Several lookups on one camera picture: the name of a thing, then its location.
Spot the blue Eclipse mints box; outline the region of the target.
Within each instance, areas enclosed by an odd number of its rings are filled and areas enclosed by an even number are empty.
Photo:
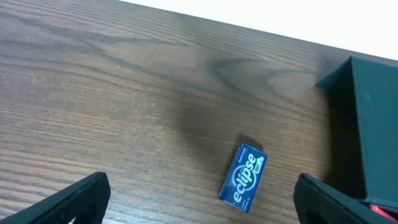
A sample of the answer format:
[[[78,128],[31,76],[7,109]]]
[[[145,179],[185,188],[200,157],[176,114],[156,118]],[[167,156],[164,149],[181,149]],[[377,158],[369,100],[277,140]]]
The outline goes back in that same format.
[[[266,161],[267,154],[250,145],[240,145],[218,194],[219,199],[248,213]]]

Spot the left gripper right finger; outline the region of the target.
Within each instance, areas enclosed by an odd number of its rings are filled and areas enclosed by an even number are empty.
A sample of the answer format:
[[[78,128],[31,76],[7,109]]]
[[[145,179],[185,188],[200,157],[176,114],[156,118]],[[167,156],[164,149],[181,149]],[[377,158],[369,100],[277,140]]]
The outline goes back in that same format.
[[[301,224],[395,223],[309,174],[299,175],[293,199]]]

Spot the dark green hinged box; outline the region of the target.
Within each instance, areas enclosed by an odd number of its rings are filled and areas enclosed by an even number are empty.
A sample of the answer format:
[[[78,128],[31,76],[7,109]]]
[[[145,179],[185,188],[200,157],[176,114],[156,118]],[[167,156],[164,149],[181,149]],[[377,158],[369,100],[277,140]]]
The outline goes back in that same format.
[[[348,116],[340,147],[355,154],[349,194],[397,218],[397,67],[350,57],[316,87]]]

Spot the red dried fruit bag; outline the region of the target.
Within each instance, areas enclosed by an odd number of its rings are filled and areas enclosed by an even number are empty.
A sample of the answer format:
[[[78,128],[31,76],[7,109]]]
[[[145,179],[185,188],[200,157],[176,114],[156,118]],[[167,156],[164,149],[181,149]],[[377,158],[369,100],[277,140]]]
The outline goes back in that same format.
[[[388,210],[386,207],[371,205],[371,210],[397,223],[397,210]]]

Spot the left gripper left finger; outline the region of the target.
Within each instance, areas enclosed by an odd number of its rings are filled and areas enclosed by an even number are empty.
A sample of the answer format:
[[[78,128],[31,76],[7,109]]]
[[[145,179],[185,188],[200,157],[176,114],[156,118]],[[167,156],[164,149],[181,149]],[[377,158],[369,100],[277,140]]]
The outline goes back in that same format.
[[[1,224],[101,223],[111,190],[104,172],[95,172],[36,204],[1,220]]]

